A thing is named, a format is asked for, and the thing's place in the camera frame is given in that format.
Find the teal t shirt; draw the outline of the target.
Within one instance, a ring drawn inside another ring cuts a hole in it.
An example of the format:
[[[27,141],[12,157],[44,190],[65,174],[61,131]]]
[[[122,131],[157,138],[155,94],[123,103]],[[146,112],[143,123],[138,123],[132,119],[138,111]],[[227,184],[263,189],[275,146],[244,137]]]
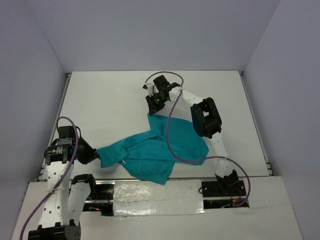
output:
[[[120,164],[134,178],[160,182],[169,178],[179,158],[185,164],[203,164],[209,148],[190,121],[163,115],[147,119],[148,131],[97,149],[101,168]]]

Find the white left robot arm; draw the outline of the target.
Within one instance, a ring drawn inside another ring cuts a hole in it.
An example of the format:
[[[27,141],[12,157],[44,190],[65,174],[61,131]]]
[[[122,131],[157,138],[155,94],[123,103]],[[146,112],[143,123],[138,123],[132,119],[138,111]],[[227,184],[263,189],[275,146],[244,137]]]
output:
[[[58,138],[44,152],[47,194],[36,207],[43,210],[37,229],[28,232],[29,240],[79,240],[85,202],[98,194],[91,173],[71,176],[75,161],[86,165],[99,158],[97,150],[77,126],[61,126],[57,132]]]

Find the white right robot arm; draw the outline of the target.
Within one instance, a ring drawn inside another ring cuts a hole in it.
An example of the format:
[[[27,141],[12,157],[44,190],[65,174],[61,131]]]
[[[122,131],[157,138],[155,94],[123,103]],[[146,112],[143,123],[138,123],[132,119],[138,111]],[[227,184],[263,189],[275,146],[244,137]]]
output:
[[[213,147],[216,161],[214,162],[217,190],[221,195],[228,196],[234,191],[239,182],[239,177],[234,165],[227,159],[227,151],[222,139],[222,119],[211,97],[196,96],[183,89],[182,84],[170,83],[160,71],[160,76],[153,82],[149,76],[143,85],[148,91],[145,97],[149,114],[152,116],[165,107],[167,101],[173,101],[190,112],[195,133],[208,139]]]

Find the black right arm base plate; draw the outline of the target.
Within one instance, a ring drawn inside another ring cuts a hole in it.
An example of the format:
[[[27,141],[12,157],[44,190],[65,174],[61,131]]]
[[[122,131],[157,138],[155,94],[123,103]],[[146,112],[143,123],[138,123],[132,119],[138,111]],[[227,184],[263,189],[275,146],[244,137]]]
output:
[[[238,183],[230,188],[225,188],[215,178],[202,179],[198,192],[202,194],[204,198],[236,198],[247,196],[243,180],[239,180]]]

